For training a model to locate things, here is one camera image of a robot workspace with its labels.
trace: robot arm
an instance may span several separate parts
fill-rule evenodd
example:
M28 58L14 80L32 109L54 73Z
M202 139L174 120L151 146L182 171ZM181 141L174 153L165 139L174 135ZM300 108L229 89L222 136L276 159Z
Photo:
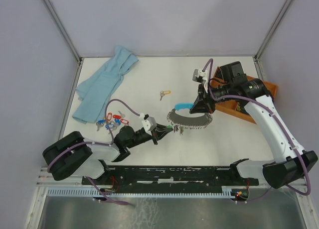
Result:
M302 145L289 132L273 104L271 93L259 79L248 81L243 73L240 62L234 62L220 67L219 74L225 81L223 86L212 88L208 86L208 74L195 70L193 80L200 82L198 86L198 97L190 113L213 113L215 104L236 100L241 108L254 119L266 138L274 161L252 161L243 159L235 162L238 174L243 178L266 179L273 188L280 188L292 181L304 176L301 163L294 150L302 156L307 171L317 162L318 157L313 151L306 152ZM243 98L253 99L256 102L249 102ZM273 112L269 114L258 103L263 104ZM289 140L283 133L276 119L281 123L285 132L294 144L291 147Z
M86 139L80 132L74 131L46 148L42 155L49 167L51 165L53 178L59 181L77 175L97 179L106 171L104 160L120 162L131 154L130 148L149 140L156 145L172 131L172 128L157 124L155 119L148 115L141 114L140 119L143 128L134 131L130 126L122 127L115 136L114 143L110 145Z

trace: blue handle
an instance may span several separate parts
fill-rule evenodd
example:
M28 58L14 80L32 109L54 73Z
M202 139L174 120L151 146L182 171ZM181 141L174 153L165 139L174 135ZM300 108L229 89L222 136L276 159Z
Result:
M183 110L183 109L191 109L193 107L193 103L179 103L175 105L175 110Z
M118 118L115 119L115 123L118 123L119 125L121 125L121 121Z

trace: yellow key ring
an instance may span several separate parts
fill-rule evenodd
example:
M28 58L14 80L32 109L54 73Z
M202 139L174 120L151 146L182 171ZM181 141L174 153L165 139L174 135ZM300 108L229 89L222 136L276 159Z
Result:
M162 91L164 95L168 95L170 94L171 92L170 91Z

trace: black base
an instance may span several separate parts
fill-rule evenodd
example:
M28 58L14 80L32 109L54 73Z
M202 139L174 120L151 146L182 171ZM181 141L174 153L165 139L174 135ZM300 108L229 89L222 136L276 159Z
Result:
M110 166L95 183L112 185L111 176L119 182L117 193L221 193L221 186L247 186L247 179L235 176L230 167ZM159 179L181 183L159 183ZM90 184L83 177L82 185ZM250 178L249 184L258 186L259 182Z
M60 153L67 148L83 142L84 137L80 132L74 131L63 137L42 153L47 165L49 165ZM74 148L73 153L68 152L60 157L51 167L51 173L56 181L60 181L71 176L92 154L91 148L86 144Z
M301 157L308 172L318 161L318 157L313 151L304 152ZM265 164L263 167L263 174L266 181L275 189L305 176L304 170L297 157L294 159L288 158L287 161L283 163L274 162Z

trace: red key tag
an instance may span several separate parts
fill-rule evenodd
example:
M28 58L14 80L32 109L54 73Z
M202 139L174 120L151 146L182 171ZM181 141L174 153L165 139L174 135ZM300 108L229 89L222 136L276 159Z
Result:
M106 119L110 121L112 119L112 113L108 113L108 117Z
M120 119L120 118L121 118L121 116L119 116L119 115L117 115L117 114L114 114L114 115L113 115L113 118Z
M122 118L122 119L120 120L120 122L123 123L123 124L129 124L129 121L126 120L126 119L124 119L124 118Z

